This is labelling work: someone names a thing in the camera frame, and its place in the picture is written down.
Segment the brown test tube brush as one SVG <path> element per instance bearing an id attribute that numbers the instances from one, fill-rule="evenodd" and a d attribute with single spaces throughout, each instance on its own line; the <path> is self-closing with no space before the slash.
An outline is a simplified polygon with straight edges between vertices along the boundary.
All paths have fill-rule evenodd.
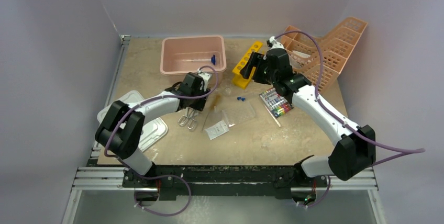
<path id="1" fill-rule="evenodd" d="M 202 128 L 201 128 L 201 132 L 203 132 L 204 127 L 206 125 L 206 122 L 208 121 L 209 115 L 216 109 L 217 105 L 219 104 L 219 102 L 221 101 L 222 98 L 222 94 L 218 93 L 215 95 L 213 101 L 211 102 L 209 108 L 208 108 L 208 112 L 206 114 L 206 117 L 204 119 Z"/>

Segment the metal crucible tongs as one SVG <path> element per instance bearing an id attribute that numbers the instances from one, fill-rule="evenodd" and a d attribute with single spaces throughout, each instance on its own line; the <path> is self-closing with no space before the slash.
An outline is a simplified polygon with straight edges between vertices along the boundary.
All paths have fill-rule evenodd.
<path id="1" fill-rule="evenodd" d="M 177 121 L 180 127 L 186 127 L 189 131 L 194 131 L 197 126 L 196 117 L 199 115 L 199 111 L 192 108 L 187 108 L 185 114 L 182 115 Z"/>

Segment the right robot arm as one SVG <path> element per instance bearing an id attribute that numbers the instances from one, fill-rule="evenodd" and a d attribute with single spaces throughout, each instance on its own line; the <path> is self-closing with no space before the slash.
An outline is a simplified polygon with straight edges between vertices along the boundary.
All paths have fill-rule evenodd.
<path id="1" fill-rule="evenodd" d="M 307 113 L 334 145 L 330 156 L 311 156 L 296 164 L 294 179 L 306 186 L 321 175 L 333 175 L 347 181 L 371 166 L 376 159 L 375 131 L 369 126 L 349 122 L 323 97 L 302 74 L 293 72 L 284 49 L 271 49 L 266 54 L 251 53 L 240 70 L 243 77 L 270 84 L 291 105 Z"/>

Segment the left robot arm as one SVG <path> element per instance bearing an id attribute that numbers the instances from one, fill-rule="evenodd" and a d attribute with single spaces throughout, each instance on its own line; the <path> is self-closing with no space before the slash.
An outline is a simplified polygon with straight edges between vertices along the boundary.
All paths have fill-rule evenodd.
<path id="1" fill-rule="evenodd" d="M 166 88 L 158 96 L 133 105 L 120 100 L 113 102 L 95 133 L 95 140 L 105 148 L 106 154 L 112 152 L 135 171 L 138 183 L 144 187 L 153 185 L 156 181 L 154 163 L 139 148 L 143 126 L 182 109 L 203 110 L 211 77 L 206 72 L 190 72 L 183 81 Z"/>

